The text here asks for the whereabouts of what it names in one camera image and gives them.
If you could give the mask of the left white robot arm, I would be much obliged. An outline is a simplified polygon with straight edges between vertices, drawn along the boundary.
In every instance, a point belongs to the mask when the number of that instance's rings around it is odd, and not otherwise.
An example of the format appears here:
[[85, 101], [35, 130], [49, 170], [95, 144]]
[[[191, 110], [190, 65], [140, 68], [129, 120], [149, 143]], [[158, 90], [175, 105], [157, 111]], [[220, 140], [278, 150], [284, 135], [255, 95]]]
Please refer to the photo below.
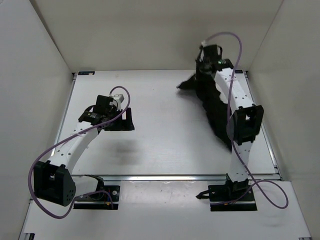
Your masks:
[[68, 206], [76, 197], [89, 194], [93, 199], [104, 195], [103, 180], [93, 174], [73, 178], [76, 163], [89, 144], [102, 131], [133, 131], [131, 108], [122, 108], [122, 94], [98, 95], [95, 105], [79, 117], [73, 134], [56, 147], [47, 161], [38, 161], [33, 168], [33, 192], [38, 199]]

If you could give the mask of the black pleated skirt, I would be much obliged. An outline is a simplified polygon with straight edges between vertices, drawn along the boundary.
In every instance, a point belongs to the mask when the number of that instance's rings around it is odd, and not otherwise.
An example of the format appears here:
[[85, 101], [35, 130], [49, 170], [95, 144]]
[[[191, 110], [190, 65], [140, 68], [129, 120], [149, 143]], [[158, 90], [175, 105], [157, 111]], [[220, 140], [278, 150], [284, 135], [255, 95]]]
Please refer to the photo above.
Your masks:
[[176, 86], [181, 91], [193, 91], [202, 102], [208, 123], [218, 137], [231, 152], [232, 143], [227, 135], [227, 104], [221, 100], [221, 92], [211, 75], [193, 74], [188, 80]]

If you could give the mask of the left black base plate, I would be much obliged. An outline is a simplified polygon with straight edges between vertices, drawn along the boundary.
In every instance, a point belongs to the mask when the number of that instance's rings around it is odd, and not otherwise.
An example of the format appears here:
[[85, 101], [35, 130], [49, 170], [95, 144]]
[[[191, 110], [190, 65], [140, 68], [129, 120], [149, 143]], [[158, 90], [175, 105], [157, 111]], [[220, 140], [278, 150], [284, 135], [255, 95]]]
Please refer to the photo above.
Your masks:
[[109, 194], [100, 192], [78, 198], [73, 208], [75, 210], [118, 210], [120, 201], [120, 185], [104, 185], [100, 188]]

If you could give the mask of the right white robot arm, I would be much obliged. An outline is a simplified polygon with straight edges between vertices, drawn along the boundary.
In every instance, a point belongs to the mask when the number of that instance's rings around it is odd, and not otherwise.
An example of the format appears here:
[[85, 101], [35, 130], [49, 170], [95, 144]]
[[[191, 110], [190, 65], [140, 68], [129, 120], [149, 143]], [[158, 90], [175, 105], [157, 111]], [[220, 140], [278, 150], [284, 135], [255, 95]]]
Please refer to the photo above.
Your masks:
[[246, 165], [261, 129], [264, 109], [245, 93], [231, 61], [222, 58], [221, 46], [203, 43], [199, 49], [195, 91], [214, 133], [232, 148], [223, 189], [226, 198], [236, 200], [249, 188]]

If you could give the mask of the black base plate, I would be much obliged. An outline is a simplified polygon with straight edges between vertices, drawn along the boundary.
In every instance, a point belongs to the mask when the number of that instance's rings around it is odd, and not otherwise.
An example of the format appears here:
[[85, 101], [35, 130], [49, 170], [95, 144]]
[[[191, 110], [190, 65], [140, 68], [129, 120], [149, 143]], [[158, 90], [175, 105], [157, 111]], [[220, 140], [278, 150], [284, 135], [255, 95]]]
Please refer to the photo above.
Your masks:
[[209, 199], [211, 212], [254, 212], [257, 211], [253, 191], [247, 189], [231, 192], [226, 185], [209, 185], [208, 190], [195, 196], [199, 200]]
[[75, 210], [118, 210], [120, 201], [120, 185], [104, 185], [100, 188], [109, 194], [100, 192], [78, 198], [73, 208]]

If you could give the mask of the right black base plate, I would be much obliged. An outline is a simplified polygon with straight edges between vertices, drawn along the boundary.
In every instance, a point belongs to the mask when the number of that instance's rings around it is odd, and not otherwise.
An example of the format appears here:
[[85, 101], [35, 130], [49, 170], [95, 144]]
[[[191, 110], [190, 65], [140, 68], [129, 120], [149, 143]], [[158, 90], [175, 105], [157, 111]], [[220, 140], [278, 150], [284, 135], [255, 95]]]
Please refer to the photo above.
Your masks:
[[211, 212], [254, 212], [257, 211], [253, 191], [247, 189], [231, 192], [226, 185], [209, 185], [208, 190], [195, 196], [199, 200], [209, 199]]

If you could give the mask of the left blue corner label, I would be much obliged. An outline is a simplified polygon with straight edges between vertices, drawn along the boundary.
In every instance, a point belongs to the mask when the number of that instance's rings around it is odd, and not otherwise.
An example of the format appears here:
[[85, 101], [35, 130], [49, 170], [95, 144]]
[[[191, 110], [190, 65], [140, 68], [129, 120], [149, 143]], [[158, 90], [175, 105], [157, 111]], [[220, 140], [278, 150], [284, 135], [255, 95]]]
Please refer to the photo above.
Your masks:
[[79, 71], [77, 74], [79, 76], [92, 76], [95, 74], [95, 71]]

